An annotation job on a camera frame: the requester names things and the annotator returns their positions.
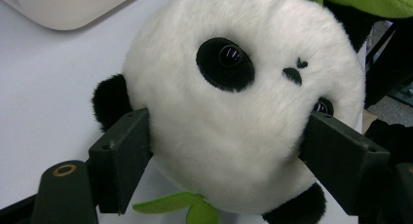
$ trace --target panda plush toy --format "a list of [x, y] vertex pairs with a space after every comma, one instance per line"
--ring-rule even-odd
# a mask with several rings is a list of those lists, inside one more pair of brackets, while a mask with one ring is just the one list
[[188, 223], [216, 223], [220, 209], [311, 224], [325, 199], [298, 159], [303, 130], [314, 109], [354, 127], [363, 77], [343, 26], [316, 2], [172, 0], [122, 74], [98, 85], [94, 112], [106, 131], [149, 110], [152, 160], [184, 192], [169, 200], [201, 201]]

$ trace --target green plush toy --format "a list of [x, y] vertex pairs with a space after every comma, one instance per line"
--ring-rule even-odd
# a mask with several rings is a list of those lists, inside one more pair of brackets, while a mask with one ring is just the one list
[[[314, 0], [323, 4], [324, 0]], [[413, 0], [326, 0], [350, 6], [374, 16], [391, 19], [413, 17]]]

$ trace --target white surface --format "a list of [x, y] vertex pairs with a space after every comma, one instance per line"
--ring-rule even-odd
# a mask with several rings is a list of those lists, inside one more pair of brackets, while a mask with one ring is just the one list
[[69, 30], [86, 25], [125, 0], [3, 0], [43, 26]]
[[[90, 99], [96, 84], [119, 73], [138, 28], [168, 0], [134, 0], [86, 28], [41, 27], [0, 2], [0, 209], [37, 192], [47, 168], [88, 158], [101, 136]], [[131, 203], [177, 190], [152, 166]], [[357, 223], [328, 198], [323, 224]], [[184, 223], [184, 211], [125, 216], [100, 214], [100, 223]], [[259, 224], [259, 216], [223, 213], [221, 223]]]

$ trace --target white fur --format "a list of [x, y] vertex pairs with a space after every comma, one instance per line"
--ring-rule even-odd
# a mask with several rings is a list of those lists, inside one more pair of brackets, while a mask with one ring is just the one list
[[[202, 76], [196, 54], [213, 37], [252, 60], [244, 91]], [[309, 62], [301, 87], [282, 75], [298, 57]], [[362, 109], [356, 53], [333, 15], [308, 0], [173, 0], [140, 31], [123, 74], [133, 109], [149, 109], [159, 169], [232, 212], [268, 212], [316, 181], [297, 148], [319, 97], [352, 127]]]

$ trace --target white table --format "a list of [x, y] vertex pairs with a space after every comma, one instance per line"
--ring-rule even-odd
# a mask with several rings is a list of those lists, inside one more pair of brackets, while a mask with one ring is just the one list
[[[37, 193], [41, 174], [68, 160], [85, 161], [101, 136], [90, 99], [96, 84], [119, 73], [131, 39], [168, 0], [133, 0], [75, 31], [39, 26], [0, 1], [0, 209]], [[151, 165], [131, 203], [177, 192]], [[357, 223], [328, 198], [321, 223]], [[100, 223], [184, 223], [166, 215], [100, 214]], [[264, 223], [222, 213], [221, 223]]]

